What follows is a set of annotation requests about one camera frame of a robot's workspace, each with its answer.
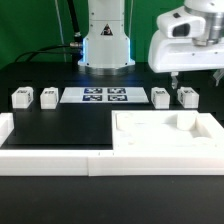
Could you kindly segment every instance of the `green backdrop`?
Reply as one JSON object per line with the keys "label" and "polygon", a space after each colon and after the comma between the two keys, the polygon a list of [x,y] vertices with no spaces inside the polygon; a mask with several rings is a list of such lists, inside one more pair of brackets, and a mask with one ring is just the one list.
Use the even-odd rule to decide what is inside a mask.
{"label": "green backdrop", "polygon": [[[66,0],[58,0],[65,43],[73,41]],[[74,0],[81,32],[88,32],[88,1]],[[131,56],[147,61],[149,43],[161,13],[183,5],[183,0],[134,0]],[[131,0],[125,2],[125,31],[128,33]],[[0,68],[27,51],[61,44],[55,0],[0,1]],[[38,61],[63,61],[63,55],[41,55]]]}

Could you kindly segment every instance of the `black cable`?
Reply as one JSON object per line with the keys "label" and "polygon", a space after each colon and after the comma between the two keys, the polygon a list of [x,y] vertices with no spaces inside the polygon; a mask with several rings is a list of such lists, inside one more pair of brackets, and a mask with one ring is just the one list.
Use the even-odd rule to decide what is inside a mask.
{"label": "black cable", "polygon": [[68,3],[68,7],[69,7],[69,12],[70,12],[70,17],[72,20],[72,27],[75,33],[74,39],[76,42],[82,42],[82,35],[80,33],[80,29],[79,29],[79,24],[78,24],[78,19],[77,19],[77,15],[75,12],[75,6],[73,3],[73,0],[67,0]]}
{"label": "black cable", "polygon": [[70,54],[70,55],[73,55],[73,56],[77,56],[79,57],[80,56],[80,53],[74,53],[74,52],[50,52],[50,51],[30,51],[30,52],[25,52],[21,55],[19,55],[14,62],[18,62],[18,60],[20,58],[22,58],[23,56],[26,56],[28,54],[35,54],[38,55],[38,54]]}
{"label": "black cable", "polygon": [[58,49],[58,48],[67,48],[67,47],[70,47],[70,45],[67,45],[67,44],[62,44],[62,45],[52,45],[52,46],[49,46],[49,47],[41,48],[41,49],[39,49],[38,51],[35,51],[33,54],[31,54],[31,55],[26,59],[26,62],[31,61],[37,54],[39,54],[39,53],[38,53],[39,51],[48,51],[48,50],[54,50],[54,49]]}

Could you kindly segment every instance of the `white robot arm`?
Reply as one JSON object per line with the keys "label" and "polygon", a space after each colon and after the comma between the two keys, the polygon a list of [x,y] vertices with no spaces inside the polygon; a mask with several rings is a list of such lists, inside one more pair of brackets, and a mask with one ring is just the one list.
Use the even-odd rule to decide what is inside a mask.
{"label": "white robot arm", "polygon": [[154,72],[224,68],[223,0],[185,0],[157,24],[149,51]]}
{"label": "white robot arm", "polygon": [[125,0],[88,0],[89,33],[79,68],[96,75],[120,74],[135,64],[124,33]]}

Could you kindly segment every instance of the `black tabletop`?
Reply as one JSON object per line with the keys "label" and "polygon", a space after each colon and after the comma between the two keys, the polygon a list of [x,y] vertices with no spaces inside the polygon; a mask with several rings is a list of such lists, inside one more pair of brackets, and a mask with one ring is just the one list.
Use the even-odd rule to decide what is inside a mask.
{"label": "black tabletop", "polygon": [[[192,87],[200,94],[200,113],[212,113],[223,124],[224,88],[214,87],[212,71],[181,73],[179,87]],[[11,94],[31,86],[34,101],[27,110],[13,110]],[[58,104],[56,110],[41,110],[44,88],[57,87],[61,97],[65,87],[143,87],[149,103],[142,104]],[[154,74],[147,64],[121,76],[93,76],[78,72],[71,63],[14,63],[0,72],[0,112],[13,112],[15,130],[3,149],[112,149],[112,110],[155,110],[151,88],[166,88],[171,96],[170,110],[183,110],[177,90],[167,74]]]}
{"label": "black tabletop", "polygon": [[[179,86],[200,94],[200,113],[224,125],[224,88],[212,71],[181,73]],[[28,110],[13,110],[11,94],[34,88]],[[147,104],[59,104],[40,109],[46,87],[144,87]],[[112,149],[112,110],[155,110],[152,87],[166,88],[170,110],[182,110],[169,74],[154,74],[144,63],[130,74],[96,77],[70,63],[15,63],[0,71],[0,112],[13,112],[15,130],[1,150]],[[0,223],[223,224],[223,176],[0,177]]]}

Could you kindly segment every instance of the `small white block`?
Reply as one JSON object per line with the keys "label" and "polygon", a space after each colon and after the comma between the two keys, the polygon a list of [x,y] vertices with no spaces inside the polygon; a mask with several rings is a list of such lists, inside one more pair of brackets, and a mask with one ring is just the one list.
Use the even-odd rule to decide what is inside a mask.
{"label": "small white block", "polygon": [[14,129],[12,113],[0,114],[0,147]]}
{"label": "small white block", "polygon": [[58,104],[58,88],[45,88],[40,96],[41,109],[55,109]]}
{"label": "small white block", "polygon": [[156,109],[169,109],[170,95],[164,88],[152,88],[151,101]]}
{"label": "small white block", "polygon": [[12,94],[12,107],[26,109],[33,101],[33,88],[20,87]]}
{"label": "small white block", "polygon": [[184,108],[198,108],[199,95],[191,87],[181,87],[177,96]]}

